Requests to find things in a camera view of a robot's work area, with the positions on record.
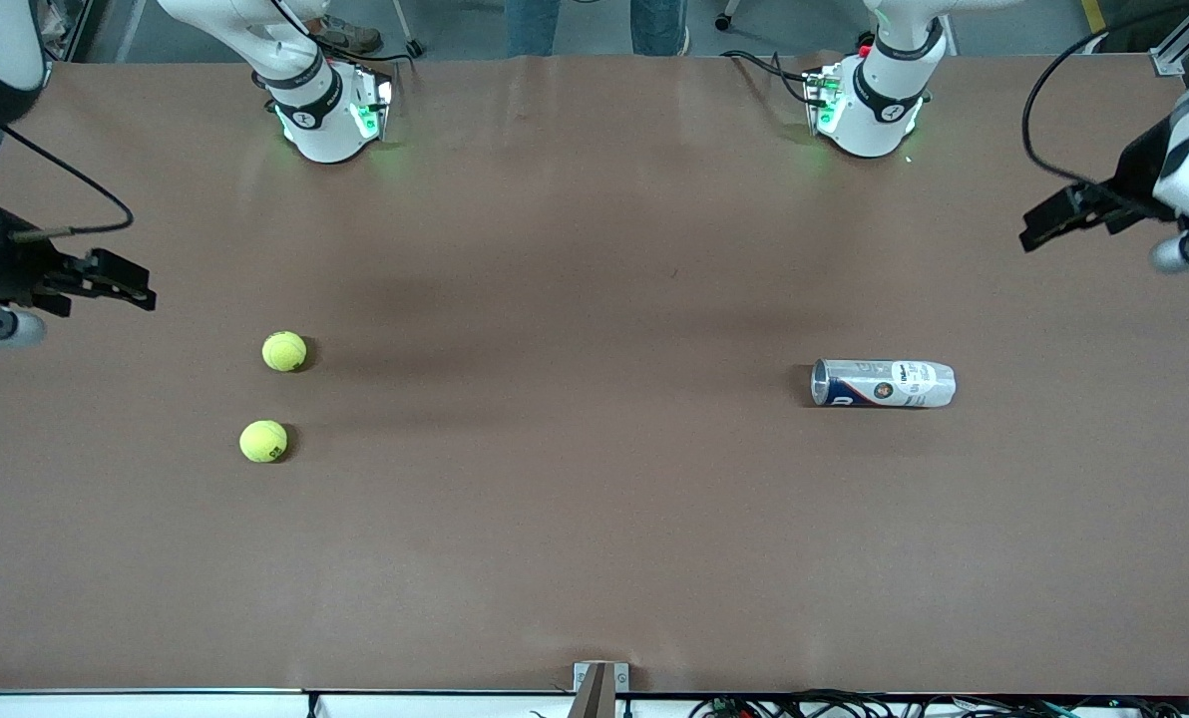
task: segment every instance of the brown table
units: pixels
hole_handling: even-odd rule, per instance
[[[421,64],[342,166],[246,67],[59,68],[23,132],[138,213],[59,244],[161,306],[0,353],[0,687],[1189,694],[1189,276],[1159,226],[1023,256],[1044,64],[946,59],[877,160],[725,59]],[[1108,174],[1181,86],[1070,64],[1038,141]],[[20,146],[0,202],[112,216]],[[958,396],[806,409],[818,355]]]

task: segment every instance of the can label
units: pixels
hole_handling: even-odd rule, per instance
[[[812,371],[817,405],[907,405],[932,409],[954,399],[954,369],[900,359],[819,359]]]

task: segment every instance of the shoe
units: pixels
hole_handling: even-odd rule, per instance
[[[333,15],[320,18],[320,31],[313,34],[326,45],[352,55],[367,55],[380,46],[380,32],[377,32],[376,27],[353,26],[342,18]]]

